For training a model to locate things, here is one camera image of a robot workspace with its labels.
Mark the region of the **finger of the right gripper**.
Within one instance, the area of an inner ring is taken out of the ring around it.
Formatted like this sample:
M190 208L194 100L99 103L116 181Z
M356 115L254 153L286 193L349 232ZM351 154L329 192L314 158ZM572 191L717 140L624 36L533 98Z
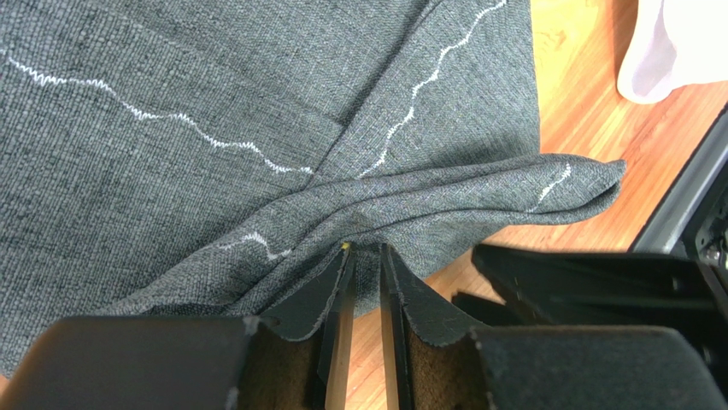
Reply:
M453 294L451 303L484 325L512 326L519 324L519 317L508 307L470 293Z
M727 315L719 270L645 253L554 253L479 244L472 261L506 304L529 319Z

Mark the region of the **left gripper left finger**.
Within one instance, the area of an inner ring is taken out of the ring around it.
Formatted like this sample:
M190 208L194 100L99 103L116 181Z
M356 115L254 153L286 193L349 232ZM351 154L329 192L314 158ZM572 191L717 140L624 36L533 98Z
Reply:
M4 409L341 409L355 248L258 315L77 316L32 346Z

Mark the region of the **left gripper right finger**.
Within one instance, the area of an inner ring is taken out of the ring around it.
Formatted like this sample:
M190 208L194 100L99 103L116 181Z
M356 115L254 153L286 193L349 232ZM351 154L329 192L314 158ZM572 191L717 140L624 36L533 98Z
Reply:
M387 244L380 291L391 409L727 406L727 315L529 319L496 292L519 324L488 326L417 278Z

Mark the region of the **grey felt napkin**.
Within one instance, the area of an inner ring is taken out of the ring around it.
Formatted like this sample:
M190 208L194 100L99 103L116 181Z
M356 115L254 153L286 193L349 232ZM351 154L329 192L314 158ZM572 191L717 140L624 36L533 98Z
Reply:
M4 1L1 373L75 315L259 313L608 208L540 150L527 1Z

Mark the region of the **white garment with green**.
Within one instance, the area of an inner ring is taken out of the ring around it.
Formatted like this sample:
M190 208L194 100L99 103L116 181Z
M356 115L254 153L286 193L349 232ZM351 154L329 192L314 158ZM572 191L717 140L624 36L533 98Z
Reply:
M639 1L617 90L653 104L686 85L727 80L726 1Z

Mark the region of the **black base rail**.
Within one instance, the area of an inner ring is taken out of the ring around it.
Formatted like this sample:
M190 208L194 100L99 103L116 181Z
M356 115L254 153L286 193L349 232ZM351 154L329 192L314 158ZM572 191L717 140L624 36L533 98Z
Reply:
M699 210L710 209L709 192L722 192L719 179L726 164L727 108L722 108L629 250L684 255L691 242L689 225L701 224Z

